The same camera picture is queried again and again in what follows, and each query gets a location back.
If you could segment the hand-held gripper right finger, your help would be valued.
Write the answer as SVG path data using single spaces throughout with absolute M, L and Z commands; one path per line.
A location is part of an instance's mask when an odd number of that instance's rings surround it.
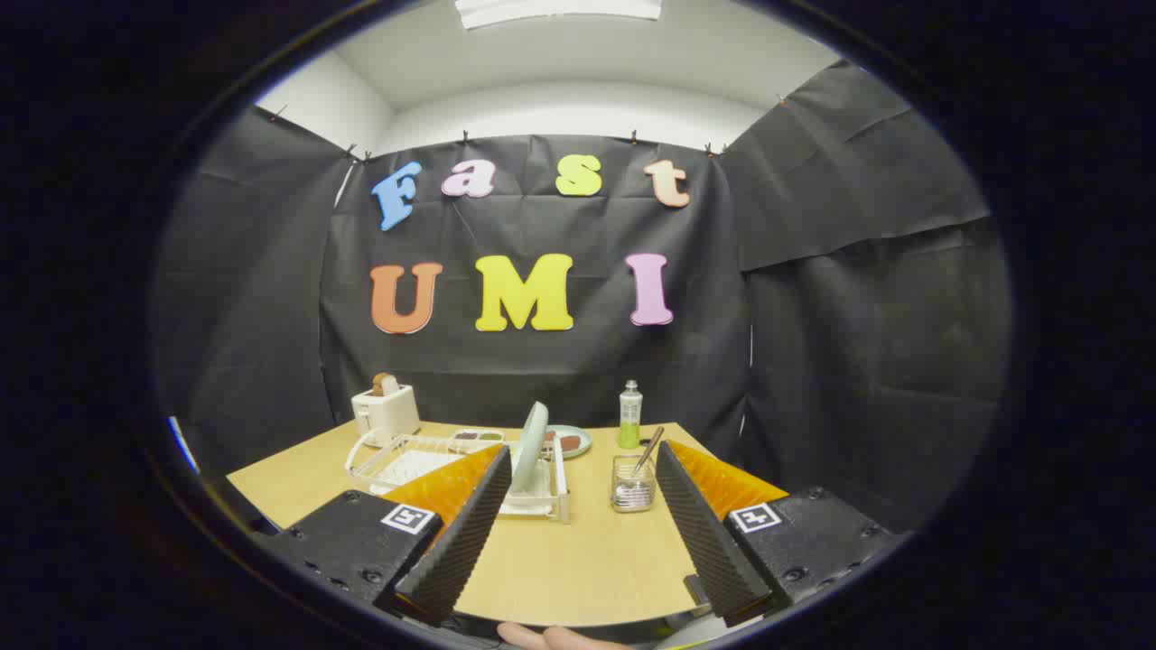
M 796 493 L 676 441 L 654 461 L 704 593 L 728 626 L 833 590 L 907 542 L 825 487 Z

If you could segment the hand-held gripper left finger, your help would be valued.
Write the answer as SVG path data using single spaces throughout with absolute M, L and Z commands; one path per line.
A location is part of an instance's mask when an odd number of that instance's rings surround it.
M 350 489 L 264 540 L 277 563 L 339 596 L 438 626 L 451 616 L 511 485 L 494 444 L 385 495 Z

